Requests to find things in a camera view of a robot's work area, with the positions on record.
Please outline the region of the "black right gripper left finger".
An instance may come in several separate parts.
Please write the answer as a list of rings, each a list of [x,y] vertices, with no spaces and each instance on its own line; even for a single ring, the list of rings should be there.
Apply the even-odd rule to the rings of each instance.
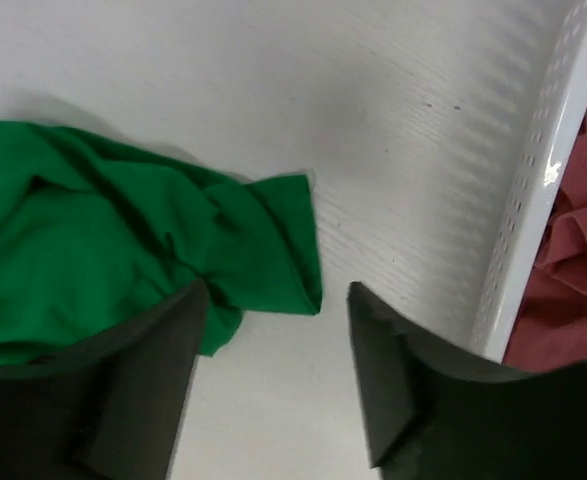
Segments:
[[[51,355],[0,367],[0,479],[165,479],[203,336],[195,281]]]

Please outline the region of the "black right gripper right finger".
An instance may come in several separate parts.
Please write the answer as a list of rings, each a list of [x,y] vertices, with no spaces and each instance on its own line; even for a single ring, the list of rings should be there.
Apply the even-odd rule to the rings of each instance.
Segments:
[[[587,361],[530,373],[413,323],[360,282],[350,339],[384,479],[587,479]]]

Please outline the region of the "pink t shirt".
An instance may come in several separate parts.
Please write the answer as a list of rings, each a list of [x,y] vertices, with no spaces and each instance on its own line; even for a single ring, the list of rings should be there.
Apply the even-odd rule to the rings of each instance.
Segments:
[[[547,371],[587,360],[587,111],[567,163],[505,364]]]

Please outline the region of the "green t shirt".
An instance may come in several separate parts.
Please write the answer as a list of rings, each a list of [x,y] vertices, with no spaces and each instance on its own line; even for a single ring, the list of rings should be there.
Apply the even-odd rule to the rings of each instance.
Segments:
[[[57,352],[199,279],[206,356],[247,311],[319,313],[308,178],[240,181],[84,130],[0,120],[0,365]]]

